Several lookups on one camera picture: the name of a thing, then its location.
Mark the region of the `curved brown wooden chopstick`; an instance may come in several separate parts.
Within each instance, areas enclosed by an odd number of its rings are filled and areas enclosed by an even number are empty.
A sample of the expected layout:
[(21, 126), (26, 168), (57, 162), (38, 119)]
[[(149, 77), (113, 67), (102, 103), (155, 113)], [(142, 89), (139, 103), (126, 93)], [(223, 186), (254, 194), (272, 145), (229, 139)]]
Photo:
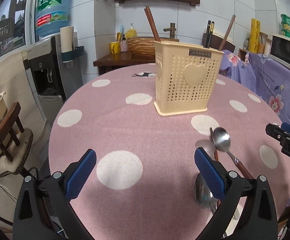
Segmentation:
[(230, 31), (231, 31), (231, 29), (232, 29), (232, 27), (234, 25), (235, 18), (236, 18), (236, 15), (233, 15), (232, 18), (231, 18), (230, 24), (229, 24), (229, 26), (227, 28), (227, 31), (226, 31), (226, 33), (225, 33), (225, 35), (223, 37), (223, 40), (222, 40), (222, 42), (221, 42), (221, 44), (220, 44), (220, 46), (218, 48), (219, 51), (222, 51), (223, 50), (223, 47), (224, 47), (224, 45), (225, 45), (225, 43), (227, 41), (227, 38), (229, 36), (229, 33), (230, 33)]

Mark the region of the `purple floral cloth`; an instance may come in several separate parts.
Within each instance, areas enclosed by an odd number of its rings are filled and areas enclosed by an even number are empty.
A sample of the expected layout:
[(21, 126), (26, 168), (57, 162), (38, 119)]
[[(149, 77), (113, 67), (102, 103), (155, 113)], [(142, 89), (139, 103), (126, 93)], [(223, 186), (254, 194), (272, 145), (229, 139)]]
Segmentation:
[(245, 86), (267, 103), (280, 119), (278, 126), (283, 122), (290, 125), (290, 70), (262, 54), (248, 53), (241, 60), (228, 50), (223, 52), (220, 73)]

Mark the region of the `brown chopstick on table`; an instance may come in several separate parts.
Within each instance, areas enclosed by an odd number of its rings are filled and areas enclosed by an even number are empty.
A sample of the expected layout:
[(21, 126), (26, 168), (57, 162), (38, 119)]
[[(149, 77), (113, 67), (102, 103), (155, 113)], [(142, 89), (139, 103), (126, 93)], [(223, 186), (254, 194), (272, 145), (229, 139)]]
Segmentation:
[(216, 145), (215, 145), (215, 143), (213, 141), (213, 129), (212, 129), (212, 127), (210, 127), (210, 136), (211, 136), (212, 143), (214, 145), (214, 154), (213, 154), (214, 155), (214, 159), (215, 159), (215, 161), (219, 161), (218, 150), (217, 150)]

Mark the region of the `white microwave oven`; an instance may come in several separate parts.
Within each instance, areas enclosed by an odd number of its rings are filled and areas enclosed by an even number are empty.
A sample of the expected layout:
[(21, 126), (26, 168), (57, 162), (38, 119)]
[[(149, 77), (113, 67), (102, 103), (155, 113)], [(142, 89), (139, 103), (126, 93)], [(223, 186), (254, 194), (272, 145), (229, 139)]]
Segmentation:
[(269, 57), (290, 70), (290, 38), (284, 35), (273, 35)]

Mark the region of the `pink polka dot tablecloth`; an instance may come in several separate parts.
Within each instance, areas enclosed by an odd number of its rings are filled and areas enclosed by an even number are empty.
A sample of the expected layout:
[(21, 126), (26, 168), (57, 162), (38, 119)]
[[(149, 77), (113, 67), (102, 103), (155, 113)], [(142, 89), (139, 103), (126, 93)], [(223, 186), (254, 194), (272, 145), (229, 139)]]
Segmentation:
[(217, 77), (207, 111), (160, 116), (155, 66), (108, 72), (77, 90), (60, 110), (50, 134), (49, 165), (63, 171), (89, 148), (97, 165), (71, 201), (96, 239), (195, 239), (210, 211), (194, 198), (195, 143), (225, 128), (231, 152), (248, 171), (268, 178), (276, 213), (290, 197), (290, 158), (266, 135), (279, 113), (238, 82)]

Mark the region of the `green stacked cups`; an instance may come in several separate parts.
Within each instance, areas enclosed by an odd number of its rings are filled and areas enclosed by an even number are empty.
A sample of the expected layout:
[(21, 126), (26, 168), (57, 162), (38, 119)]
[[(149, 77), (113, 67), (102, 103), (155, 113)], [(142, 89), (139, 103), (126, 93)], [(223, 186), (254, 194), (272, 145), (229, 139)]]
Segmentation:
[(285, 14), (281, 14), (280, 16), (281, 16), (281, 35), (290, 38), (290, 17)]

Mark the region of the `yellow roll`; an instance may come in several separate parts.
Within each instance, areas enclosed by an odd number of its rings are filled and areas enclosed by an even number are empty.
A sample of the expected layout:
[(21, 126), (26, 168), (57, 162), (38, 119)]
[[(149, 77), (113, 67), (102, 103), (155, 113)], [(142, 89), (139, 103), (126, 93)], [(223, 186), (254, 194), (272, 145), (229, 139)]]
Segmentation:
[(259, 38), (260, 38), (260, 21), (252, 18), (251, 19), (251, 28), (250, 28), (250, 38), (249, 38), (249, 47), (248, 50), (252, 53), (257, 53), (259, 47)]

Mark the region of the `cream plastic utensil holder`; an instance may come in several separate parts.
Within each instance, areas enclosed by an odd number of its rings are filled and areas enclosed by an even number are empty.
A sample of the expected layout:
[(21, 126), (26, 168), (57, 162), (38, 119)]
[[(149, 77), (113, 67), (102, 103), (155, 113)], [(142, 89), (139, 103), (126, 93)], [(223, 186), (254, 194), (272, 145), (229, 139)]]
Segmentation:
[(207, 111), (224, 53), (203, 46), (155, 41), (155, 101), (160, 116)]

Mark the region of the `brown white rice cooker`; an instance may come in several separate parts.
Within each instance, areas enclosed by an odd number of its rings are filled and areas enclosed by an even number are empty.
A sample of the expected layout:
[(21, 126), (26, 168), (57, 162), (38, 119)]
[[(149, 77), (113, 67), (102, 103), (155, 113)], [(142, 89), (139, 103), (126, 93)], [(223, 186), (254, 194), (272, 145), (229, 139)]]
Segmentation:
[[(224, 34), (215, 30), (212, 34), (212, 38), (210, 41), (210, 48), (218, 49), (221, 45), (223, 38), (224, 38)], [(203, 35), (202, 35), (202, 43), (201, 43), (202, 46), (205, 44), (205, 40), (206, 40), (206, 29), (204, 30)], [(223, 50), (228, 50), (232, 53), (235, 51), (235, 45), (232, 38), (230, 37), (227, 38), (227, 41), (225, 42), (223, 46)]]

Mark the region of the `grey water dispenser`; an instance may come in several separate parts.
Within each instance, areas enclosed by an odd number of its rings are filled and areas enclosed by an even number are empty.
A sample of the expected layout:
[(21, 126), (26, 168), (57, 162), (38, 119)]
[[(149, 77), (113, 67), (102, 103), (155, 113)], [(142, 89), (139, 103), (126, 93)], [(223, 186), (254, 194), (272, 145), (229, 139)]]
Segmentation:
[(35, 43), (27, 50), (29, 68), (38, 95), (60, 96), (66, 101), (83, 85), (80, 58), (83, 46), (73, 51), (61, 51), (60, 34)]

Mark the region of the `dark wooden sink counter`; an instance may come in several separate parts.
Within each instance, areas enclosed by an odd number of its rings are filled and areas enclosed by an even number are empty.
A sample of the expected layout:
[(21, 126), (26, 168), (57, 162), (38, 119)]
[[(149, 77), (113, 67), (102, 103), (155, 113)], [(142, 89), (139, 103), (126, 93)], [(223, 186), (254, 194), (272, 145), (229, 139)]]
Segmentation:
[(93, 62), (93, 66), (98, 68), (98, 74), (103, 75), (112, 70), (138, 64), (155, 63), (155, 57), (145, 57), (131, 52), (119, 54), (108, 54)]

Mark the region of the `brass faucet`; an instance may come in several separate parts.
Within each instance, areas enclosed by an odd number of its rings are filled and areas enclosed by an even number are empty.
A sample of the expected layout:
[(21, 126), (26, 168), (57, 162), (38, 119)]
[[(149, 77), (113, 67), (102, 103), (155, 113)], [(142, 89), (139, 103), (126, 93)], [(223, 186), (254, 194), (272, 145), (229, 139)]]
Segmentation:
[(175, 23), (170, 23), (169, 28), (164, 28), (164, 32), (169, 32), (169, 38), (174, 39), (175, 38), (175, 32), (176, 32), (176, 27)]

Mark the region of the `woven brown basin sink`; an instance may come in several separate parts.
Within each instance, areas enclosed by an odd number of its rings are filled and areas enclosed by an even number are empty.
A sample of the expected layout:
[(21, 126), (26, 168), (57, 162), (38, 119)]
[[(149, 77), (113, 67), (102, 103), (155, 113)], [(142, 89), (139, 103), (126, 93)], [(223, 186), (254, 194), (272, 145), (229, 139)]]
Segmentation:
[(131, 37), (127, 39), (128, 49), (132, 54), (143, 57), (155, 56), (153, 37)]

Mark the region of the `yellow mug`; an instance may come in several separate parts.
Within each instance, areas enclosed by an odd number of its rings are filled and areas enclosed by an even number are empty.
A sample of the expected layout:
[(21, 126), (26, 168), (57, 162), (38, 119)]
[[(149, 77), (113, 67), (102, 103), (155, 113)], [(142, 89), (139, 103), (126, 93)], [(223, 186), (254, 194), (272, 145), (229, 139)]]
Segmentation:
[(112, 54), (119, 54), (121, 52), (121, 44), (120, 41), (118, 42), (111, 42), (110, 43), (110, 51)]

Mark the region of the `yellow soap bottle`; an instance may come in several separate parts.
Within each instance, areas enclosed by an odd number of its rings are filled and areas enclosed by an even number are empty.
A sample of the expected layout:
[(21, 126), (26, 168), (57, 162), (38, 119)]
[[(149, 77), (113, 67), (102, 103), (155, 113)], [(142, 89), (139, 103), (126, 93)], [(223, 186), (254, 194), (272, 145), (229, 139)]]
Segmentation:
[(134, 28), (133, 24), (130, 24), (130, 28), (125, 32), (126, 39), (130, 39), (137, 36), (137, 31)]

